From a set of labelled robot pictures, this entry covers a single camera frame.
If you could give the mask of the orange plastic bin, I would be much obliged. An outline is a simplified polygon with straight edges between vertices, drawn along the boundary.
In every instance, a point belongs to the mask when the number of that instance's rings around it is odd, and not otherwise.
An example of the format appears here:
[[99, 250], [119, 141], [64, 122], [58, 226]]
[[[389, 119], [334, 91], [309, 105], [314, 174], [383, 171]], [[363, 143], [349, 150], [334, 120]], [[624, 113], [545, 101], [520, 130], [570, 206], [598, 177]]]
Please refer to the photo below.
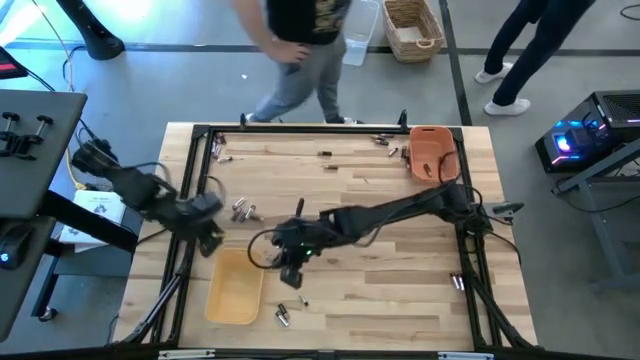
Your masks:
[[[411, 174], [415, 181], [437, 185], [456, 180], [460, 175], [457, 146], [452, 132], [441, 126], [416, 126], [409, 132]], [[423, 165], [429, 164], [432, 177]]]

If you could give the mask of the black stand base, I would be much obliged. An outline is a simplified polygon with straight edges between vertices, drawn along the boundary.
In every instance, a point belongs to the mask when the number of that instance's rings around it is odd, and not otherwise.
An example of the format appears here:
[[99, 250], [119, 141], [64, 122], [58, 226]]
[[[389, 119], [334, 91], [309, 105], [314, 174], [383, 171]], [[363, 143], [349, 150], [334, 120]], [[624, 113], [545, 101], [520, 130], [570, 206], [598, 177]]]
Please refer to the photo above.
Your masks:
[[109, 31], [84, 0], [56, 0], [82, 36], [89, 56], [106, 61], [125, 51], [124, 42]]

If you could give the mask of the yellow plastic bin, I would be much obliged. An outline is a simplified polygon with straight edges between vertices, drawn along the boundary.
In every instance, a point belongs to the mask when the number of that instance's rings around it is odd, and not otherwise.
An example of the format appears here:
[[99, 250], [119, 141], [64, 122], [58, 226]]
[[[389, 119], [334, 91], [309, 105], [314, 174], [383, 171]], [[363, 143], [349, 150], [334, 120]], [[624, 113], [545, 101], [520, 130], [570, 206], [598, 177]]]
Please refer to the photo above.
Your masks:
[[214, 256], [206, 318], [224, 325], [249, 325], [258, 316], [264, 270], [245, 250], [223, 248]]

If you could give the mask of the grey metal desk frame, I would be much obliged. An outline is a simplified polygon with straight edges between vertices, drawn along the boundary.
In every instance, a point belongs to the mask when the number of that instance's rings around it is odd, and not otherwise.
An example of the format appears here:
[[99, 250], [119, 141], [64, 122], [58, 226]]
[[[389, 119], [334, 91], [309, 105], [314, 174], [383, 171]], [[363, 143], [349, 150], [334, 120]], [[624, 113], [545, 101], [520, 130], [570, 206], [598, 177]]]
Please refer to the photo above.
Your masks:
[[557, 181], [552, 194], [594, 227], [610, 274], [592, 290], [640, 290], [640, 138]]

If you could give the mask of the small grey black bracket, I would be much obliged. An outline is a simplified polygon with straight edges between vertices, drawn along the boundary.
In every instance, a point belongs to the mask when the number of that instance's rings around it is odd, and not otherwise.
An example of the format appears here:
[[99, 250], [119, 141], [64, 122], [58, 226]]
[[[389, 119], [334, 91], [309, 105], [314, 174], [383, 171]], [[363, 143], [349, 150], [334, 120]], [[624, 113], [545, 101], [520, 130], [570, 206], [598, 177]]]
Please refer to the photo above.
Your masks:
[[490, 206], [491, 214], [497, 218], [509, 219], [524, 207], [522, 202], [504, 202]]

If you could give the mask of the black device with red light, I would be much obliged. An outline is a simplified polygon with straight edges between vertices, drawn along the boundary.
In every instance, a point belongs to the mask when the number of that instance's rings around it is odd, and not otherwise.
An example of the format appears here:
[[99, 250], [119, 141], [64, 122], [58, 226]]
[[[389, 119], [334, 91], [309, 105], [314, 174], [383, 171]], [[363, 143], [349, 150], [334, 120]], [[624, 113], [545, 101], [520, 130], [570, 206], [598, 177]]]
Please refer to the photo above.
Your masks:
[[23, 78], [28, 76], [27, 69], [0, 46], [0, 80]]

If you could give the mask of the black aluminium table frame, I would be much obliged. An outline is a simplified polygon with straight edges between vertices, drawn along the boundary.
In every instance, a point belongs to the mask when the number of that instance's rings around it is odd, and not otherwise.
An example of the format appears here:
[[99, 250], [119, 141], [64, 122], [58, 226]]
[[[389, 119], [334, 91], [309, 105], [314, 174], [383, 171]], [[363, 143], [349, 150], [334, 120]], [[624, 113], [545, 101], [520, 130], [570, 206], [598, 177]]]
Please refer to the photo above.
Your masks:
[[[208, 190], [224, 186], [227, 200], [241, 197], [264, 221], [235, 222], [230, 210], [218, 224], [225, 245], [271, 254], [270, 231], [290, 218], [298, 202], [303, 213], [345, 205], [371, 206], [419, 190], [398, 152], [404, 137], [377, 145], [369, 125], [294, 127], [251, 125], [235, 131], [224, 125], [226, 164], [212, 163]], [[319, 151], [331, 151], [321, 157]], [[326, 165], [338, 165], [336, 171]], [[303, 268], [303, 284], [293, 289], [275, 271], [264, 275], [257, 318], [249, 325], [224, 325], [206, 318], [213, 258], [196, 256], [186, 293], [171, 299], [161, 327], [168, 336], [174, 309], [183, 308], [178, 344], [182, 348], [322, 352], [469, 351], [473, 347], [465, 293], [450, 273], [461, 269], [455, 230], [434, 216], [421, 216], [381, 230], [366, 248], [325, 251]], [[299, 300], [304, 296], [309, 306]], [[276, 318], [283, 303], [290, 318]]]

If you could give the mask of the white printed booklet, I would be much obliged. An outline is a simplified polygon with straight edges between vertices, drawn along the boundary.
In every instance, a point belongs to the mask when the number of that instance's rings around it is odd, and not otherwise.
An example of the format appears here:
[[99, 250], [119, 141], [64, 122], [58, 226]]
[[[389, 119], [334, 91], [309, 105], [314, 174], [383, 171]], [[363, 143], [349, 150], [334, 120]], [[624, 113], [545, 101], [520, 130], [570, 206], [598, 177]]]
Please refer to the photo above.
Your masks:
[[[116, 193], [106, 191], [77, 190], [73, 203], [118, 225], [122, 224], [126, 209]], [[76, 253], [106, 246], [105, 242], [68, 225], [62, 228], [58, 240], [73, 245]]]

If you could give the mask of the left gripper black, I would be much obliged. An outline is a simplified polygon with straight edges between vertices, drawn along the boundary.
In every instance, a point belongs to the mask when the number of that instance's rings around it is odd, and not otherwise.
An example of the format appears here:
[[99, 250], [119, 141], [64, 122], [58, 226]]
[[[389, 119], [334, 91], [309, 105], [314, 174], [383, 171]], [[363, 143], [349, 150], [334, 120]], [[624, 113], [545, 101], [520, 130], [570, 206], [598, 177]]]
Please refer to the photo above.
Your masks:
[[215, 193], [198, 194], [176, 202], [172, 232], [185, 239], [197, 238], [201, 255], [208, 258], [223, 244], [225, 233], [214, 217], [224, 204]]

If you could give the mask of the silver metal bracket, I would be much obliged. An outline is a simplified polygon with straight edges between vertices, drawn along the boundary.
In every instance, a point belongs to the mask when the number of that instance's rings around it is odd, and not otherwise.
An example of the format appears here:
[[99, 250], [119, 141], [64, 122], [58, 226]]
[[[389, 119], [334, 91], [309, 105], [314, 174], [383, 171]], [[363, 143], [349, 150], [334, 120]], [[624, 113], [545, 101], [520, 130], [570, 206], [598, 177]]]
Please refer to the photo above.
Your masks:
[[176, 349], [160, 351], [157, 360], [202, 360], [216, 358], [216, 352], [208, 349]]
[[491, 353], [478, 352], [438, 352], [438, 360], [495, 360]]

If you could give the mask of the black computer mouse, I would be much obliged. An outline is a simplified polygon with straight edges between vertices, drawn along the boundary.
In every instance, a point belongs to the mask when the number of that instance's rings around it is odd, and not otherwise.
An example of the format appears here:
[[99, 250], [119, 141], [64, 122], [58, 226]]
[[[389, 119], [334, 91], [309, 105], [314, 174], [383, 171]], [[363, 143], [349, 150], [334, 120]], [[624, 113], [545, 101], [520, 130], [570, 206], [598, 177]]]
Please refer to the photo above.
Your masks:
[[33, 227], [27, 223], [11, 227], [0, 237], [0, 268], [15, 270], [23, 263]]

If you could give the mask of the person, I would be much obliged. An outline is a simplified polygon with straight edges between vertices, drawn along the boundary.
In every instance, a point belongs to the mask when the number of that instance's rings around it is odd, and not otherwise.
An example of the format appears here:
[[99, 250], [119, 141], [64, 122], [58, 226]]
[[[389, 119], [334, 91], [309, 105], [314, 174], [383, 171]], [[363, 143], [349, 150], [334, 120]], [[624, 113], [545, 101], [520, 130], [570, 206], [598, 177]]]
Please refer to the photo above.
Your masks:
[[352, 0], [231, 0], [233, 9], [254, 45], [267, 57], [276, 41], [302, 44], [310, 55], [300, 63], [280, 63], [274, 91], [248, 121], [269, 123], [296, 109], [313, 94], [324, 122], [360, 125], [341, 114], [338, 85], [347, 46], [343, 26]]
[[[531, 102], [519, 93], [530, 78], [561, 48], [566, 38], [596, 0], [520, 0], [497, 32], [482, 69], [474, 76], [479, 84], [501, 82], [483, 107], [490, 116], [518, 116]], [[504, 60], [524, 28], [534, 24], [535, 33], [518, 59]]]

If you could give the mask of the black computer tower with lights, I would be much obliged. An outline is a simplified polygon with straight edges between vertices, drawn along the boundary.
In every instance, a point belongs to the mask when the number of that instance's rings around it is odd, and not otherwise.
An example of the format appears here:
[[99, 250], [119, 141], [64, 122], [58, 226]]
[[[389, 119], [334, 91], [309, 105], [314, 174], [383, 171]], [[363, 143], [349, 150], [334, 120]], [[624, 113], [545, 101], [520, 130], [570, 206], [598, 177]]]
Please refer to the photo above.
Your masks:
[[578, 172], [640, 138], [640, 90], [595, 91], [535, 142], [546, 173]]

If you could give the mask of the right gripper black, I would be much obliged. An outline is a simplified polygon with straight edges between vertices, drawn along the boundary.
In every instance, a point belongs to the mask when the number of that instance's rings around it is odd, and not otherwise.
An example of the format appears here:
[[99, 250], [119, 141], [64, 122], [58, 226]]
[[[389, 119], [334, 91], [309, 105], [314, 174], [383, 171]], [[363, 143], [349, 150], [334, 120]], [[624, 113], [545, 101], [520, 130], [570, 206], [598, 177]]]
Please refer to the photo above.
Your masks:
[[280, 280], [294, 289], [302, 286], [303, 274], [299, 271], [312, 256], [322, 254], [323, 228], [319, 221], [294, 217], [275, 227], [271, 244], [279, 249], [271, 263], [280, 270]]

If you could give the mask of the clear plastic storage bin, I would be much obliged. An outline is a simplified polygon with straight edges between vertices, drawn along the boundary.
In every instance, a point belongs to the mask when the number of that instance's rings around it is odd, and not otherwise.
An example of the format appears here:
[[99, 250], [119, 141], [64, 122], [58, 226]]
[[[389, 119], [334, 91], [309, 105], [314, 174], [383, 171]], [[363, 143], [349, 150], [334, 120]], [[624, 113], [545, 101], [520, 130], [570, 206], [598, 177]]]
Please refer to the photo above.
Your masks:
[[374, 33], [380, 3], [377, 0], [353, 0], [343, 29], [347, 46], [345, 65], [362, 66]]

